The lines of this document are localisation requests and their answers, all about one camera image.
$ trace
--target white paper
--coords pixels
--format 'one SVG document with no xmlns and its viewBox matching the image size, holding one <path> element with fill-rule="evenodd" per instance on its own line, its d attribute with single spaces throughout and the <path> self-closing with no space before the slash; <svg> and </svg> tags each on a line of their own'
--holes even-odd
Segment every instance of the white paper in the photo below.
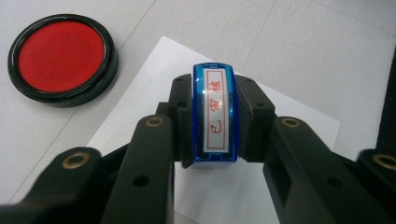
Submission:
<svg viewBox="0 0 396 224">
<path fill-rule="evenodd" d="M 192 72 L 197 63 L 213 62 L 166 37 L 148 56 L 130 87 L 89 143 L 106 155 L 130 142 L 136 123 L 167 102 L 172 80 Z M 340 123 L 259 84 L 276 106 L 278 116 L 307 122 L 333 148 Z M 176 164 L 175 209 L 204 223 L 278 223 L 262 174 L 262 164 L 242 159 L 225 169 L 182 169 Z"/>
</svg>

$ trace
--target white surface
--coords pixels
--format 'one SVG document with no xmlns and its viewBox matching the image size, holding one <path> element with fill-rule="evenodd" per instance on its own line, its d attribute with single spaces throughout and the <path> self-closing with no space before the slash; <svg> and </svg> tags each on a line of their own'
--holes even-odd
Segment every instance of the white surface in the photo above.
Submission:
<svg viewBox="0 0 396 224">
<path fill-rule="evenodd" d="M 57 154 L 89 143 L 163 35 L 340 120 L 340 154 L 355 159 L 375 145 L 396 42 L 394 0 L 0 3 L 0 203 L 20 200 Z M 101 22 L 120 50 L 117 80 L 75 108 L 31 101 L 7 74 L 18 33 L 57 13 Z"/>
<path fill-rule="evenodd" d="M 136 123 L 154 114 L 158 102 L 167 101 L 172 80 L 191 74 L 195 64 L 205 62 L 213 61 L 166 37 L 161 38 L 89 147 L 98 148 L 106 155 L 129 143 Z M 279 116 L 305 120 L 333 148 L 338 121 L 262 84 L 260 86 L 275 104 Z M 177 163 L 175 194 L 176 210 L 198 223 L 277 222 L 262 164 L 238 160 L 225 169 L 185 170 Z"/>
</svg>

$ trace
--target black plastic part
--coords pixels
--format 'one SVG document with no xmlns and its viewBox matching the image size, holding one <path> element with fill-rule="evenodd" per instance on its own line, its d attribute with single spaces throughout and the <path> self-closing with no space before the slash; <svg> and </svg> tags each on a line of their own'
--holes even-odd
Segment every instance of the black plastic part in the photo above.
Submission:
<svg viewBox="0 0 396 224">
<path fill-rule="evenodd" d="M 271 143 L 275 106 L 257 83 L 235 76 L 239 106 L 238 155 L 248 162 L 264 162 Z"/>
<path fill-rule="evenodd" d="M 164 115 L 164 116 L 169 116 L 169 104 L 166 102 L 159 102 L 157 106 L 157 110 L 155 111 L 155 114 L 159 115 Z"/>
<path fill-rule="evenodd" d="M 141 119 L 102 223 L 173 223 L 174 171 L 171 120 L 162 115 Z"/>
<path fill-rule="evenodd" d="M 281 223 L 393 223 L 312 129 L 277 118 L 264 176 Z"/>
<path fill-rule="evenodd" d="M 363 150 L 356 163 L 361 183 L 396 222 L 396 151 Z"/>
<path fill-rule="evenodd" d="M 102 167 L 106 177 L 106 183 L 110 186 L 113 186 L 117 179 L 119 169 L 128 147 L 129 144 L 126 144 L 125 146 L 108 153 L 102 158 Z"/>
<path fill-rule="evenodd" d="M 37 30 L 59 21 L 76 21 L 95 30 L 105 45 L 104 58 L 92 77 L 73 90 L 55 93 L 39 91 L 30 86 L 21 76 L 19 69 L 21 48 Z M 118 53 L 107 29 L 91 18 L 74 14 L 53 15 L 32 23 L 18 35 L 8 54 L 8 73 L 18 91 L 33 100 L 56 106 L 82 105 L 94 99 L 111 83 L 116 75 L 118 65 Z"/>
<path fill-rule="evenodd" d="M 181 161 L 183 168 L 194 163 L 191 100 L 191 75 L 175 78 L 169 95 L 168 114 L 174 125 L 175 161 Z"/>
<path fill-rule="evenodd" d="M 89 159 L 78 168 L 65 169 L 64 160 L 76 153 L 86 153 Z M 92 148 L 60 154 L 22 202 L 0 206 L 0 223 L 97 223 L 106 203 L 100 165 L 100 153 Z"/>
</svg>

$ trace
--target red ink surface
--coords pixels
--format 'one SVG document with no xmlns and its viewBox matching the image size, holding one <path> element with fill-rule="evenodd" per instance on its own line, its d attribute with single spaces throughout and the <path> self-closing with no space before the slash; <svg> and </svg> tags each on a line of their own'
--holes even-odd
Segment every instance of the red ink surface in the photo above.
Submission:
<svg viewBox="0 0 396 224">
<path fill-rule="evenodd" d="M 104 54 L 102 38 L 90 26 L 61 21 L 27 39 L 19 68 L 26 82 L 39 91 L 70 91 L 95 74 Z"/>
</svg>

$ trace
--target round ink pad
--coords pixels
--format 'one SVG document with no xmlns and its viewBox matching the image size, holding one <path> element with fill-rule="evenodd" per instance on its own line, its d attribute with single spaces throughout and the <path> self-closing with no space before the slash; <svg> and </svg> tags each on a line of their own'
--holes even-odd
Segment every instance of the round ink pad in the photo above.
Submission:
<svg viewBox="0 0 396 224">
<path fill-rule="evenodd" d="M 73 14 L 34 22 L 8 54 L 15 87 L 31 99 L 60 106 L 89 102 L 106 89 L 117 68 L 118 53 L 106 28 Z"/>
</svg>

